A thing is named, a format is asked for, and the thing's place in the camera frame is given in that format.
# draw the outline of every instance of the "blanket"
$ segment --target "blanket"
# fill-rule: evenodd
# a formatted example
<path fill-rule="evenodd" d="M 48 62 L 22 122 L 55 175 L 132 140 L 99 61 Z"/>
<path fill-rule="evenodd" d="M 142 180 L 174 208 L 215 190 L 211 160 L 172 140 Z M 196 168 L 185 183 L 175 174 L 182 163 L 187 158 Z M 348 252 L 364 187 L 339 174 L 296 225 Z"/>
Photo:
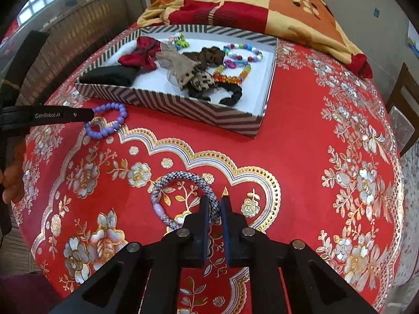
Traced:
<path fill-rule="evenodd" d="M 372 78 L 366 55 L 348 39 L 323 0 L 157 0 L 137 23 L 251 30 L 328 53 L 353 73 Z"/>

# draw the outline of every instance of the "brown scrunchie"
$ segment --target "brown scrunchie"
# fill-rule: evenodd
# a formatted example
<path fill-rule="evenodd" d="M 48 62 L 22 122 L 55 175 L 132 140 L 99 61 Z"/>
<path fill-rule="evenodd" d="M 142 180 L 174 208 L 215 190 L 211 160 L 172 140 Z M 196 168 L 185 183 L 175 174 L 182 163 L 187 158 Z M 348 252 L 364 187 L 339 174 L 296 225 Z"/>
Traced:
<path fill-rule="evenodd" d="M 225 52 L 218 47 L 203 48 L 200 52 L 186 52 L 184 56 L 193 61 L 199 61 L 200 64 L 196 68 L 200 71 L 205 71 L 210 64 L 219 66 L 223 64 Z"/>

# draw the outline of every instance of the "wooden chair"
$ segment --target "wooden chair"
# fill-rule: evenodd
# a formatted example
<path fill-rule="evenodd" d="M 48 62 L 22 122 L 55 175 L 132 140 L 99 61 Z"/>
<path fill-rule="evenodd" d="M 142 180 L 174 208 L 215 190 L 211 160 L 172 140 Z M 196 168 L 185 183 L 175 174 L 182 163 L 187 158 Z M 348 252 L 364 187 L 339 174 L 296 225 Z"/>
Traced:
<path fill-rule="evenodd" d="M 414 108 L 406 100 L 406 93 L 402 91 L 403 86 L 407 89 L 411 97 L 418 104 L 416 110 L 414 110 Z M 419 139 L 419 112 L 417 110 L 419 108 L 419 85 L 416 83 L 416 81 L 414 81 L 405 63 L 403 63 L 403 66 L 401 67 L 401 71 L 399 77 L 397 78 L 394 89 L 391 92 L 390 98 L 385 105 L 387 113 L 390 112 L 393 106 L 397 107 L 414 127 L 414 133 L 412 137 L 410 137 L 409 141 L 400 152 L 401 157 Z"/>

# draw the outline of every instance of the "human hand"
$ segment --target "human hand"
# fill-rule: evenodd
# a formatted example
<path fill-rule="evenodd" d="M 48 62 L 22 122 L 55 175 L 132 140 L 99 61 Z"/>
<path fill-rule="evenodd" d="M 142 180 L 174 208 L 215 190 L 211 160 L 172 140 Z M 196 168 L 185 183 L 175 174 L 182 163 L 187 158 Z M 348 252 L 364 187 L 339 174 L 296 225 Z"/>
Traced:
<path fill-rule="evenodd" d="M 22 140 L 16 145 L 15 159 L 13 164 L 8 166 L 4 173 L 0 170 L 0 184 L 3 183 L 3 201 L 6 204 L 19 203 L 25 195 L 23 169 L 24 154 L 26 151 L 26 143 Z"/>

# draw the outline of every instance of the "round table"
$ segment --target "round table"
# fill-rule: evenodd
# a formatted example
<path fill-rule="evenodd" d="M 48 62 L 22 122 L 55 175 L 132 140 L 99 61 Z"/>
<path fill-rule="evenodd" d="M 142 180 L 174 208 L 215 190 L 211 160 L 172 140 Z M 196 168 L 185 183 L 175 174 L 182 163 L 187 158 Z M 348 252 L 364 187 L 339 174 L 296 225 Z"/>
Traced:
<path fill-rule="evenodd" d="M 93 108 L 74 80 L 50 105 Z M 403 230 L 403 184 L 381 98 L 330 56 L 279 41 L 266 116 L 255 139 L 196 121 L 127 106 L 126 125 L 93 140 L 83 124 L 33 128 L 24 162 L 26 195 L 13 211 L 43 273 L 69 295 L 125 244 L 148 244 L 168 228 L 150 202 L 170 171 L 203 176 L 217 197 L 271 239 L 302 239 L 376 309 L 393 282 Z M 99 117 L 113 121 L 117 112 Z M 200 190 L 175 182 L 162 195 L 179 223 Z M 247 268 L 227 267 L 221 227 L 211 227 L 201 270 L 183 270 L 178 313 L 250 313 Z"/>

